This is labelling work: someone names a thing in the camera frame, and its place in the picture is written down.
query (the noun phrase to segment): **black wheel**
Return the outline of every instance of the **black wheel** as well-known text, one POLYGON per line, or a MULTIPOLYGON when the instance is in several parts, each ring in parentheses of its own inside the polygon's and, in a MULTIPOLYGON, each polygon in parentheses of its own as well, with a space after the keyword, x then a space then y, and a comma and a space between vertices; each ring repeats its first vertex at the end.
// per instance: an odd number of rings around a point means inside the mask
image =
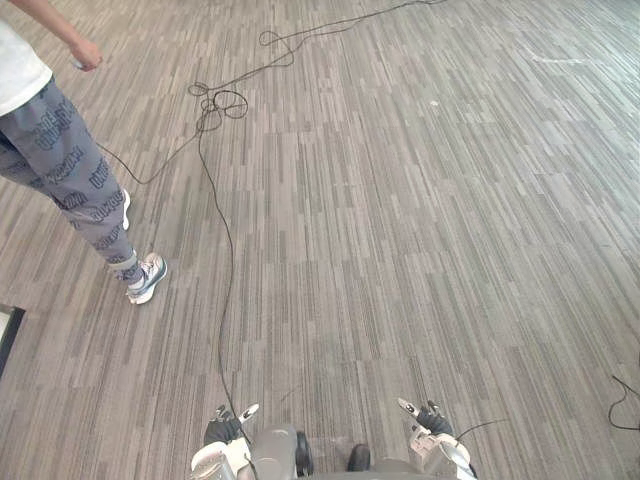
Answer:
POLYGON ((308 477, 313 474, 313 457, 311 447, 304 432, 298 432, 298 446, 296 447, 296 471, 298 477, 308 477))
POLYGON ((347 464, 347 472, 366 472, 371 467, 371 451, 369 446, 360 443, 353 447, 347 464))

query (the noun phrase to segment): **gray patterned pants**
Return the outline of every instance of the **gray patterned pants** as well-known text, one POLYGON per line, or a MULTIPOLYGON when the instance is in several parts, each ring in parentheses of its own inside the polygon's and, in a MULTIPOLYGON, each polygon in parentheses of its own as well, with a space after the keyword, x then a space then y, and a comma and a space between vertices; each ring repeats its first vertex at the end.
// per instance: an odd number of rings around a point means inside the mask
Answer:
POLYGON ((142 269, 122 228, 124 195, 73 104, 51 81, 0 117, 0 175, 51 198, 128 284, 142 269))

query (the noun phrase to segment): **black cable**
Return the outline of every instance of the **black cable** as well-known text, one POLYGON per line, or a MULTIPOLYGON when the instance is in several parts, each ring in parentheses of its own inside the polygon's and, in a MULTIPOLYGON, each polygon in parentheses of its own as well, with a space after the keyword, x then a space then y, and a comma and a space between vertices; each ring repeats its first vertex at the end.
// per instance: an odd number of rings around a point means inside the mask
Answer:
POLYGON ((613 408, 624 402, 627 399, 627 392, 632 392, 634 394, 636 394, 638 397, 640 397, 640 393, 638 393, 637 391, 635 391, 633 388, 631 388, 629 385, 627 385, 625 382, 623 382, 622 380, 620 380, 618 377, 616 377, 615 375, 611 375, 613 377, 613 379, 618 382, 620 385, 622 385, 622 389, 624 390, 624 395, 623 397, 618 400, 617 402, 613 402, 611 404, 611 406, 609 407, 609 414, 608 414, 608 418, 609 418, 609 423, 611 424, 612 427, 618 428, 620 430, 636 430, 636 431, 640 431, 640 423, 638 424, 637 427, 626 427, 624 425, 618 425, 616 423, 613 422, 611 415, 613 413, 613 408))
POLYGON ((464 432, 462 432, 460 435, 458 435, 456 437, 457 441, 460 441, 460 439, 466 435, 469 432, 472 432, 473 430, 475 430, 476 428, 480 428, 480 427, 486 427, 487 425, 493 425, 494 423, 502 423, 502 422, 508 422, 509 420, 507 420, 506 418, 502 418, 500 420, 492 420, 490 422, 485 422, 485 423, 480 423, 479 425, 474 425, 471 428, 467 428, 464 432))
POLYGON ((256 465, 255 465, 255 463, 253 463, 253 462, 251 461, 251 459, 250 459, 249 457, 247 457, 246 455, 245 455, 245 457, 244 457, 244 458, 245 458, 245 460, 246 460, 247 462, 249 462, 249 466, 251 467, 251 471, 253 472, 253 476, 254 476, 254 478, 255 478, 256 480, 259 480, 259 479, 258 479, 258 470, 256 469, 256 465))
MULTIPOLYGON (((286 53, 276 57, 274 60, 272 60, 271 62, 262 65, 261 67, 257 67, 253 70, 250 70, 246 73, 243 73, 242 75, 234 78, 233 80, 230 80, 228 82, 222 83, 221 85, 218 85, 216 87, 209 87, 207 84, 203 83, 203 82, 194 82, 193 84, 191 84, 188 87, 188 92, 190 95, 196 97, 196 98, 201 98, 200 100, 200 116, 198 117, 197 121, 196 121, 196 129, 195 129, 195 133, 194 135, 187 140, 186 142, 184 142, 182 145, 180 145, 180 147, 178 147, 178 149, 172 154, 170 155, 165 161, 164 163, 160 166, 160 168, 151 175, 151 177, 149 177, 149 179, 147 180, 140 180, 129 168, 129 166, 120 159, 120 157, 118 155, 116 155, 115 153, 113 153, 112 151, 110 151, 109 149, 107 149, 106 147, 104 147, 103 145, 101 145, 100 143, 97 143, 97 145, 104 150, 105 152, 107 152, 109 155, 111 155, 114 159, 116 159, 125 169, 126 171, 129 173, 129 175, 131 175, 131 177, 140 185, 147 185, 149 183, 151 183, 153 180, 155 180, 160 173, 162 173, 162 171, 169 165, 169 163, 188 145, 190 144, 194 139, 198 139, 198 155, 200 157, 200 161, 202 162, 202 166, 205 169, 205 172, 207 173, 207 178, 209 179, 209 182, 211 183, 211 187, 213 189, 213 196, 214 196, 214 203, 215 203, 215 207, 216 210, 218 211, 218 214, 220 215, 220 218, 222 219, 222 222, 224 223, 225 226, 225 230, 227 233, 227 240, 229 242, 229 249, 231 252, 231 273, 230 273, 230 279, 229 279, 229 287, 227 289, 227 294, 225 296, 225 300, 224 300, 224 307, 223 307, 223 311, 222 311, 222 317, 220 320, 220 328, 218 330, 218 372, 220 374, 220 377, 222 379, 222 386, 224 387, 224 391, 225 391, 225 395, 227 397, 227 400, 229 401, 229 407, 233 413, 234 416, 237 417, 236 412, 235 412, 235 408, 233 406, 233 399, 231 397, 231 394, 229 392, 229 388, 227 386, 225 377, 224 377, 224 369, 222 368, 222 353, 221 353, 221 345, 222 345, 222 338, 223 338, 223 333, 224 333, 224 327, 226 324, 226 320, 227 320, 227 311, 229 308, 229 299, 231 296, 231 289, 233 287, 233 279, 234 279, 234 272, 235 272, 235 264, 234 264, 234 245, 233 245, 233 240, 231 238, 231 232, 229 230, 229 224, 224 216, 224 214, 222 213, 222 210, 220 209, 220 205, 218 204, 218 198, 217 198, 217 190, 216 190, 216 186, 215 186, 215 182, 213 181, 213 178, 211 176, 211 173, 209 172, 209 169, 207 167, 206 161, 204 159, 204 155, 202 153, 202 136, 203 134, 207 133, 207 132, 211 132, 213 130, 218 129, 221 125, 222 125, 222 121, 223 121, 223 116, 224 117, 228 117, 231 119, 240 119, 243 118, 248 110, 249 110, 249 105, 247 102, 247 99, 240 94, 239 92, 235 91, 235 90, 229 90, 227 89, 227 87, 234 85, 238 82, 244 81, 244 80, 248 80, 249 78, 254 77, 255 75, 262 73, 270 68, 281 68, 281 67, 289 67, 291 65, 293 65, 293 63, 295 62, 295 52, 297 52, 303 45, 304 43, 309 40, 310 38, 314 38, 314 37, 321 37, 321 36, 326 36, 326 35, 333 35, 333 34, 337 34, 337 33, 343 33, 346 32, 348 30, 351 30, 352 28, 354 28, 356 25, 358 25, 359 23, 363 22, 364 20, 373 18, 373 17, 377 17, 379 15, 384 15, 386 13, 390 13, 393 12, 395 10, 399 10, 401 8, 406 8, 412 5, 424 5, 424 6, 432 6, 432 5, 437 5, 439 3, 444 3, 447 0, 412 0, 412 1, 408 1, 399 5, 395 5, 393 7, 389 7, 387 9, 384 10, 379 10, 376 12, 372 12, 369 14, 365 14, 365 15, 361 15, 358 17, 353 17, 353 18, 349 18, 349 19, 345 19, 345 20, 338 20, 335 22, 330 22, 330 23, 325 23, 323 25, 319 25, 317 27, 312 27, 309 28, 307 30, 301 30, 298 32, 294 32, 291 33, 289 35, 285 35, 285 36, 280 36, 278 33, 271 31, 271 30, 265 30, 263 31, 260 36, 258 37, 258 41, 260 43, 260 45, 262 46, 270 46, 273 45, 275 43, 282 43, 284 45, 284 47, 286 48, 286 53), (328 32, 320 32, 320 30, 328 28, 328 27, 335 27, 335 26, 339 26, 339 25, 348 25, 344 28, 338 28, 335 30, 330 30, 328 32), (294 37, 299 37, 299 36, 303 36, 302 40, 300 40, 300 43, 298 43, 294 48, 291 48, 290 45, 287 43, 287 40, 292 39, 294 37), (286 63, 280 63, 282 60, 289 58, 289 60, 286 63)), ((245 439, 247 440, 247 442, 250 444, 251 442, 249 441, 249 438, 247 437, 247 435, 244 433, 244 431, 242 431, 242 434, 244 435, 245 439)))

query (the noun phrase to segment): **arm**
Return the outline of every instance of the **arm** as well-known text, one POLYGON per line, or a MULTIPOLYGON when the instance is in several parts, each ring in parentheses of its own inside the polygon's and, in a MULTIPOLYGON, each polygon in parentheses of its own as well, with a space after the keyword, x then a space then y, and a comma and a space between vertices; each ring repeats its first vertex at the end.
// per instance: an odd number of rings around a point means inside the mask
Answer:
POLYGON ((80 35, 47 0, 9 1, 66 43, 85 72, 93 70, 102 62, 98 46, 80 35))

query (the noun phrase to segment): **sneaker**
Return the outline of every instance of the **sneaker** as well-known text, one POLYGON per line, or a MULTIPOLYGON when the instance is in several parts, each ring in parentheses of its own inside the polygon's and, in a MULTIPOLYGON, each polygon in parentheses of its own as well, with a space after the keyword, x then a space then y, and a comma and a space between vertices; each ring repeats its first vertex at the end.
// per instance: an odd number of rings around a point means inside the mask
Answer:
POLYGON ((122 229, 126 232, 129 230, 129 219, 127 218, 127 210, 129 210, 129 205, 131 205, 131 197, 129 196, 129 192, 127 192, 124 188, 122 189, 122 193, 124 193, 124 219, 122 220, 122 229))
POLYGON ((142 305, 153 297, 153 290, 156 284, 167 274, 167 263, 157 253, 150 253, 140 262, 143 277, 140 286, 130 285, 127 289, 127 297, 134 305, 142 305))

